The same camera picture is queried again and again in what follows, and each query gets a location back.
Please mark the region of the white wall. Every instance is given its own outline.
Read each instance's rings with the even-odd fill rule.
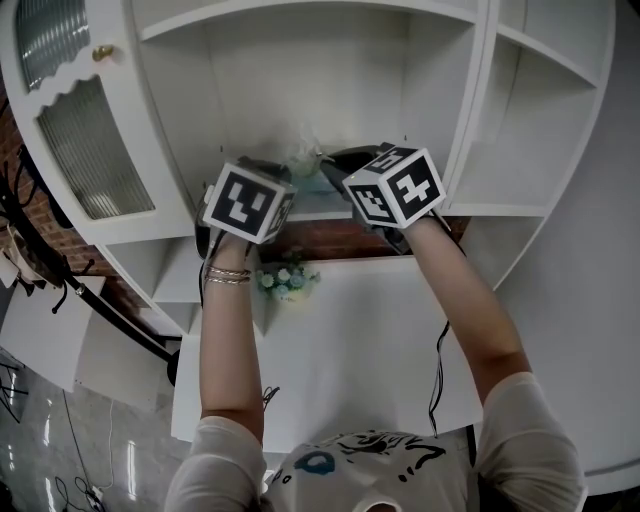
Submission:
[[[626,0],[617,18],[593,137],[499,290],[587,474],[632,463],[622,480],[592,478],[592,493],[640,485],[640,18]]]

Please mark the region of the gold knob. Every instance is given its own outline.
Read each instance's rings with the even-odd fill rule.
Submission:
[[[93,60],[95,60],[96,62],[100,62],[105,57],[109,57],[112,53],[113,53],[113,45],[112,44],[105,44],[105,45],[101,45],[101,46],[96,46],[93,49],[93,53],[92,53]]]

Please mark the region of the cabinet door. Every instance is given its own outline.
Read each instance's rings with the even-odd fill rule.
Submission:
[[[139,67],[126,0],[8,0],[0,58],[47,186],[88,243],[189,235],[193,205]]]

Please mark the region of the flower bouquet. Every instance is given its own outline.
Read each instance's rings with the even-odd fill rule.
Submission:
[[[302,302],[311,293],[313,285],[320,281],[320,273],[314,273],[299,261],[294,261],[291,253],[288,254],[291,260],[288,263],[268,266],[256,272],[258,289],[272,299]]]

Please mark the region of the white cable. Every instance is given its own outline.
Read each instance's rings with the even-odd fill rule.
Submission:
[[[109,470],[111,471],[111,483],[108,486],[98,487],[101,491],[106,491],[113,487],[113,450],[111,450],[111,435],[113,434],[113,399],[109,408]]]

